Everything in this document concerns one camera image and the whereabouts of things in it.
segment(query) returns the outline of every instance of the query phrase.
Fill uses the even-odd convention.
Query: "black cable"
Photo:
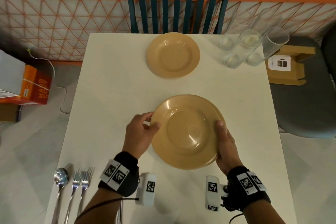
[[[139,200],[138,197],[136,198],[115,198],[115,199],[111,199],[111,200],[107,200],[107,201],[104,201],[104,202],[101,202],[97,205],[94,205],[92,207],[90,207],[89,209],[85,210],[84,212],[82,212],[75,220],[75,222],[80,218],[82,217],[84,214],[87,214],[88,212],[92,211],[93,209],[96,209],[98,207],[101,207],[103,205],[107,205],[107,204],[110,204],[110,203],[113,203],[113,202],[116,202],[116,201],[122,201],[122,200]]]
[[[235,218],[239,217],[239,216],[242,216],[244,215],[244,213],[240,213],[240,214],[237,214],[236,216],[233,216],[230,221],[229,221],[229,224],[231,224],[231,221],[233,221]]]

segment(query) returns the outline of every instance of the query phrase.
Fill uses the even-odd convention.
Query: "hand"
[[[126,135],[123,151],[139,159],[148,149],[153,136],[160,129],[160,124],[155,123],[151,127],[144,124],[144,121],[151,121],[153,112],[137,114],[126,127]]]
[[[216,123],[218,133],[219,154],[216,159],[217,166],[227,176],[229,171],[235,167],[242,166],[235,140],[221,120]]]

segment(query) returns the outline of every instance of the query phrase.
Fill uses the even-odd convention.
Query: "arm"
[[[151,141],[160,129],[160,124],[153,124],[151,127],[144,124],[144,121],[151,121],[153,112],[137,114],[126,127],[125,141],[122,151],[128,152],[134,158],[139,159],[142,154],[148,149]],[[98,205],[102,202],[119,199],[121,195],[117,192],[110,191],[104,188],[99,188],[95,195],[90,200],[83,212],[87,209]],[[118,209],[120,207],[120,200],[103,206],[99,206],[82,217],[79,217],[75,224],[110,224],[114,223]]]
[[[216,128],[220,153],[216,162],[220,170],[227,176],[231,169],[243,166],[243,163],[239,158],[235,140],[223,122],[218,121]],[[265,200],[251,203],[243,210],[243,213],[248,224],[285,224],[272,205]]]

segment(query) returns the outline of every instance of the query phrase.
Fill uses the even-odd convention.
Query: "spoon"
[[[61,192],[65,185],[69,182],[69,175],[68,172],[60,167],[54,173],[54,181],[58,186],[58,194],[57,194],[57,201],[55,205],[54,215],[52,217],[51,224],[58,224],[58,217],[60,215],[60,199],[61,199]]]

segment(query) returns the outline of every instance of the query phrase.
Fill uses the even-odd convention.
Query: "orange box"
[[[51,77],[26,65],[19,96],[0,98],[0,103],[17,105],[45,105],[48,102]]]

